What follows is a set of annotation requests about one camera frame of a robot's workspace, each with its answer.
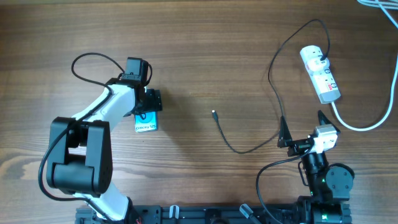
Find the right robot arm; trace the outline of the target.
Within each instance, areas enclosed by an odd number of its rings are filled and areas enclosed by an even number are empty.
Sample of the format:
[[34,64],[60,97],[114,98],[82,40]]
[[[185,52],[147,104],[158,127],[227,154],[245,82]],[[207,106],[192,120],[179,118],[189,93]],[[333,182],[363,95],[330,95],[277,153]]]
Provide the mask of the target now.
[[354,171],[342,163],[329,164],[326,151],[336,146],[340,130],[318,111],[319,125],[307,138],[294,140],[284,116],[280,117],[277,146],[288,149],[289,157],[298,156],[298,170],[310,196],[300,196],[294,203],[292,216],[284,223],[352,223],[347,201],[353,188]]

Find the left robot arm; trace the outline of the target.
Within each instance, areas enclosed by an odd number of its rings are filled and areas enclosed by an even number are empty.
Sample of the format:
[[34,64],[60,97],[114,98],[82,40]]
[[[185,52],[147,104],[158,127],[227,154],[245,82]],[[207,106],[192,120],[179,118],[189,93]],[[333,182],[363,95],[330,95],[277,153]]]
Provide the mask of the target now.
[[132,200],[112,183],[111,131],[127,116],[134,116],[137,133],[158,128],[162,111],[159,90],[147,86],[153,69],[142,58],[129,57],[126,68],[103,84],[102,94],[72,117],[57,117],[50,125],[49,148],[38,171],[41,191],[46,186],[66,194],[63,201],[84,201],[98,223],[142,223]]

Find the smartphone with teal screen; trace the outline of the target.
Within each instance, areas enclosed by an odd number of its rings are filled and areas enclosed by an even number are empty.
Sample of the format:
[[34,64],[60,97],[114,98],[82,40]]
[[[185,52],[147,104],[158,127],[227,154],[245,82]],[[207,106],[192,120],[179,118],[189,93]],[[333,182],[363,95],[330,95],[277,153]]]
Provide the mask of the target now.
[[158,126],[157,113],[148,112],[140,115],[135,115],[135,131],[143,133],[148,131],[156,131]]

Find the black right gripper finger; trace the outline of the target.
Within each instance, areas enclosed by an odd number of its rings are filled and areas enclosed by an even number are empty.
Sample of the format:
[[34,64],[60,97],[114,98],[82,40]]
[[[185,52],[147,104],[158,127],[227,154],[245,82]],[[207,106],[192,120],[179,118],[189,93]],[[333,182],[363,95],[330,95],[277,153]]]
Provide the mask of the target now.
[[318,110],[318,121],[320,125],[326,125],[326,124],[332,125],[336,130],[336,133],[340,134],[340,130],[325,116],[325,114],[321,110]]
[[280,117],[280,131],[279,131],[279,138],[277,142],[277,147],[283,148],[283,147],[289,147],[292,145],[292,136],[289,131],[289,127],[287,125],[287,122],[285,120],[284,116]]

